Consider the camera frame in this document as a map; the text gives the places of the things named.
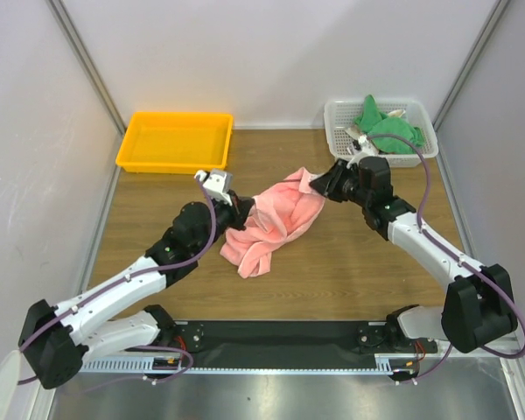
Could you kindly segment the pink towel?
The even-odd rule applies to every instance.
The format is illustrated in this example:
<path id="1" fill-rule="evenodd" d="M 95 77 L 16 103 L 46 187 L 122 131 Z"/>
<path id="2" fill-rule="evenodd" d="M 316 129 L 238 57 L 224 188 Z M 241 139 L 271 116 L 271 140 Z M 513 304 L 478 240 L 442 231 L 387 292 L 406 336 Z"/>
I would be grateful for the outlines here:
<path id="1" fill-rule="evenodd" d="M 325 198 L 310 187 L 317 177 L 301 167 L 254 197 L 243 230 L 230 228 L 220 255 L 242 278 L 270 272 L 272 255 L 305 234 L 318 218 Z"/>

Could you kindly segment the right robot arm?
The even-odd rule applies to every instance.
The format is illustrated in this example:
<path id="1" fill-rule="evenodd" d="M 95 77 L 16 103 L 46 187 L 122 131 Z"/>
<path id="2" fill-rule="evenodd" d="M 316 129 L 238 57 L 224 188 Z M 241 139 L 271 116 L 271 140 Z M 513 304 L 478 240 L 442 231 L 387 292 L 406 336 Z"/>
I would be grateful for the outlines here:
<path id="1" fill-rule="evenodd" d="M 339 159 L 310 187 L 329 200 L 360 206 L 367 225 L 412 256 L 445 292 L 442 308 L 415 304 L 391 313 L 395 323 L 385 330 L 390 348 L 403 352 L 425 338 L 470 353 L 517 329 L 508 272 L 462 253 L 395 195 L 386 159 L 365 157 L 357 164 Z"/>

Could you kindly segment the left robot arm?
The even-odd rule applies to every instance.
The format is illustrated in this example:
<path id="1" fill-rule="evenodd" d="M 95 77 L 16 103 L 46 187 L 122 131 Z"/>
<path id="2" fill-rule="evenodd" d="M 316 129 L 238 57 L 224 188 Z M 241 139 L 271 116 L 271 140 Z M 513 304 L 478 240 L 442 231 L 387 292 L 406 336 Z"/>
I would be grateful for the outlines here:
<path id="1" fill-rule="evenodd" d="M 72 379 L 83 365 L 83 338 L 93 327 L 188 276 L 227 229 L 243 229 L 254 204 L 254 199 L 236 195 L 228 204 L 215 199 L 191 202 L 164 236 L 122 273 L 61 304 L 44 299 L 34 303 L 18 344 L 36 381 L 56 389 Z"/>

